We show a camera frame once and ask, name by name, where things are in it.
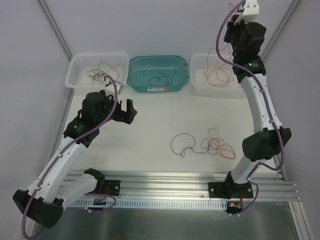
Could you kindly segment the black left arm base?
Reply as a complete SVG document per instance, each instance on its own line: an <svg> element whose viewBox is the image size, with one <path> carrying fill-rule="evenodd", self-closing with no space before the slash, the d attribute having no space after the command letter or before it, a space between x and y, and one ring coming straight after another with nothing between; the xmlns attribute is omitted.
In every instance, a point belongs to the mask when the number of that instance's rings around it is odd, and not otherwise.
<svg viewBox="0 0 320 240"><path fill-rule="evenodd" d="M106 194L111 196L119 196L121 189L120 180L99 180L96 188L92 191L94 194Z"/></svg>

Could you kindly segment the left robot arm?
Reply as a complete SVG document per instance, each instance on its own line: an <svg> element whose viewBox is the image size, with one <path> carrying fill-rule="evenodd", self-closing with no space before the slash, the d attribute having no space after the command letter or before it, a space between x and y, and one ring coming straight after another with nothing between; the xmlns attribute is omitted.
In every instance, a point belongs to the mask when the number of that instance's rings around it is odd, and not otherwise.
<svg viewBox="0 0 320 240"><path fill-rule="evenodd" d="M82 107L67 125L57 151L35 181L26 189L18 189L13 201L27 218L49 229L61 218L64 210L86 194L104 195L107 192L105 175L89 168L65 187L63 180L76 160L89 148L99 135L100 127L108 121L131 124L137 115L131 99L122 101L104 90L90 92L82 101Z"/></svg>

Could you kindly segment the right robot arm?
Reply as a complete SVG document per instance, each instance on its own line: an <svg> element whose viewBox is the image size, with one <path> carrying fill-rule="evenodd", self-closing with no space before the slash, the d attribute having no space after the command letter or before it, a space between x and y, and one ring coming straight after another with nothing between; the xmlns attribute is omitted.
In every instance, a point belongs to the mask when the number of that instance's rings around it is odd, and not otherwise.
<svg viewBox="0 0 320 240"><path fill-rule="evenodd" d="M227 23L223 40L232 47L230 65L248 100L254 133L242 141L242 158L216 189L221 198L253 198L253 193L249 192L250 176L259 166L265 166L267 160L282 154L292 136L275 112L268 92L266 69L259 56L266 30L257 22L246 22L238 14Z"/></svg>

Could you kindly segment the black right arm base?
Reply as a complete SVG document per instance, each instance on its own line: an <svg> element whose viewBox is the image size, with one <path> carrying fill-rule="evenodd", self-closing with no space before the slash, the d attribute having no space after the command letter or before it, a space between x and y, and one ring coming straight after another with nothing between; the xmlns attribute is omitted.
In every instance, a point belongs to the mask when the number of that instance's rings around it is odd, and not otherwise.
<svg viewBox="0 0 320 240"><path fill-rule="evenodd" d="M254 194L250 183L232 184L227 186L225 182L209 182L208 194L210 198L220 199L253 199Z"/></svg>

